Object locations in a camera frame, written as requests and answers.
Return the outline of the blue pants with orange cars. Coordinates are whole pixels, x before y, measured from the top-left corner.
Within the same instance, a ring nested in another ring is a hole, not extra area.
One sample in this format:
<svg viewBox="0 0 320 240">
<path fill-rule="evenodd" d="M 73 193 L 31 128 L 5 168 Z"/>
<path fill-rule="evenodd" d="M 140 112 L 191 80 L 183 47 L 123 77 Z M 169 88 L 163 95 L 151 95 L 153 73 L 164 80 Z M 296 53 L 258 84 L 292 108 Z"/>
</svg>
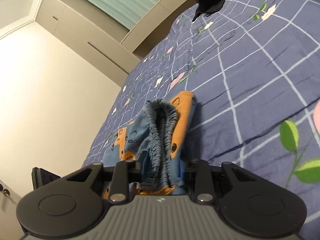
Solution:
<svg viewBox="0 0 320 240">
<path fill-rule="evenodd" d="M 140 163 L 142 182 L 129 185 L 134 194 L 185 194 L 181 152 L 196 105 L 190 91 L 181 91 L 170 101 L 148 100 L 137 117 L 117 131 L 103 165 L 111 167 L 126 160 Z"/>
</svg>

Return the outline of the purple checked floral quilt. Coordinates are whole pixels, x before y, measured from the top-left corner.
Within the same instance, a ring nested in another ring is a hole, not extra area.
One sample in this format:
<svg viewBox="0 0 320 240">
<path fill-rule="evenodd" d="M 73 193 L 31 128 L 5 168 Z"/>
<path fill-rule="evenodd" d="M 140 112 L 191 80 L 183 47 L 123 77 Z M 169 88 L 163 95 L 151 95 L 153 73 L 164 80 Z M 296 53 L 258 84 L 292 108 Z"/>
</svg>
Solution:
<svg viewBox="0 0 320 240">
<path fill-rule="evenodd" d="M 226 0 L 181 13 L 128 75 L 85 165 L 109 160 L 146 101 L 192 92 L 183 155 L 233 162 L 300 196 L 303 239 L 319 239 L 319 1 Z"/>
</svg>

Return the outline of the beige built-in cabinet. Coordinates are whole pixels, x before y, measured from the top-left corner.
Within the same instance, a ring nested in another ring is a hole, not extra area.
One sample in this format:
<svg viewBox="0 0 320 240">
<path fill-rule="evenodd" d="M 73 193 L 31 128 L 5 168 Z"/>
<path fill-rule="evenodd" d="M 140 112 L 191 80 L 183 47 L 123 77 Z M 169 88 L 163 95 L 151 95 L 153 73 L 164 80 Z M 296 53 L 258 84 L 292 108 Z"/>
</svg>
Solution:
<svg viewBox="0 0 320 240">
<path fill-rule="evenodd" d="M 160 0 L 128 30 L 86 0 L 10 0 L 13 22 L 1 20 L 1 37 L 37 22 L 53 36 L 122 85 L 128 74 L 163 40 L 175 18 L 195 0 Z"/>
</svg>

